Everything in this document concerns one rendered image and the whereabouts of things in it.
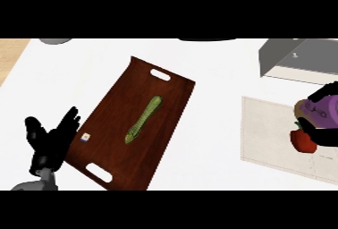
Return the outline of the red bell pepper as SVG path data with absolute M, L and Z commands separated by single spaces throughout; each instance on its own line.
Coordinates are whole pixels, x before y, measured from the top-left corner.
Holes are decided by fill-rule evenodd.
M 291 131 L 291 143 L 293 149 L 299 153 L 313 154 L 317 150 L 317 144 L 311 141 L 308 134 L 304 132 L 299 122 L 293 123 L 298 127 L 295 131 Z

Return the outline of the black round object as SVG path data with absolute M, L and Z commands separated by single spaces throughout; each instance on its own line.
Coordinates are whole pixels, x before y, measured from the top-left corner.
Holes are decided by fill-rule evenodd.
M 236 40 L 236 38 L 178 38 L 178 40 L 186 42 L 220 42 Z

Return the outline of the beige placemat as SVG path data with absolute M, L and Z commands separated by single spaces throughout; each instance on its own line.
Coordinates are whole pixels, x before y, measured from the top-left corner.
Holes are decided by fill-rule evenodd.
M 291 143 L 293 122 L 289 106 L 242 97 L 240 159 L 338 185 L 338 148 L 299 153 Z

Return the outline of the grey round object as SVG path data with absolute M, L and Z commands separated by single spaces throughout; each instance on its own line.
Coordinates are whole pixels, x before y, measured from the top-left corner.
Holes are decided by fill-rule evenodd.
M 40 38 L 47 45 L 59 45 L 71 41 L 71 38 Z

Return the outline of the purple can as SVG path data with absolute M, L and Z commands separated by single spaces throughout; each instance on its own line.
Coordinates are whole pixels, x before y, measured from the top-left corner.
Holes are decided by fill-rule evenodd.
M 304 117 L 316 128 L 338 129 L 338 95 L 326 96 L 319 102 L 299 100 L 293 105 L 293 116 Z

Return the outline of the pale wooden board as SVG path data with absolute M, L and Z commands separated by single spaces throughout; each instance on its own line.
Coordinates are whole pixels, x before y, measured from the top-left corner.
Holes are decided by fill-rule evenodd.
M 29 41 L 28 38 L 0 38 L 0 85 L 6 80 Z

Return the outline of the dark brown wooden tray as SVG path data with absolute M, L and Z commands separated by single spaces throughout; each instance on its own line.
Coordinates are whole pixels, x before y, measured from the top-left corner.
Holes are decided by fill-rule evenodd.
M 66 162 L 110 191 L 143 191 L 195 82 L 138 58 L 75 135 Z

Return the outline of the green asparagus spear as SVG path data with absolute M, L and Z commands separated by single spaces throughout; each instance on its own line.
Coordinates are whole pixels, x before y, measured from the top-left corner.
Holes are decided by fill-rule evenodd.
M 162 97 L 159 95 L 155 95 L 149 100 L 149 103 L 144 107 L 143 113 L 141 113 L 136 123 L 133 124 L 131 128 L 127 131 L 125 138 L 124 138 L 125 144 L 130 144 L 133 142 L 133 140 L 137 138 L 138 133 L 141 131 L 141 128 L 144 126 L 144 123 L 146 123 L 149 117 L 152 116 L 153 112 L 159 108 L 161 103 L 162 103 Z

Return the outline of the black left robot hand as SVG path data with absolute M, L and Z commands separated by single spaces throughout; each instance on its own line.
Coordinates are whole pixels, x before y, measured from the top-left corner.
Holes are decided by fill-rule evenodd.
M 66 112 L 57 127 L 50 131 L 46 131 L 35 117 L 25 118 L 26 141 L 34 150 L 29 168 L 34 176 L 40 175 L 44 168 L 53 172 L 60 168 L 79 128 L 79 119 L 75 106 Z

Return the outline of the grey tiered shelf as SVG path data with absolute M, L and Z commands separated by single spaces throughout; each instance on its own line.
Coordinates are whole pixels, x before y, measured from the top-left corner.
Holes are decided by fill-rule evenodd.
M 270 38 L 258 63 L 260 76 L 319 85 L 338 81 L 338 38 Z

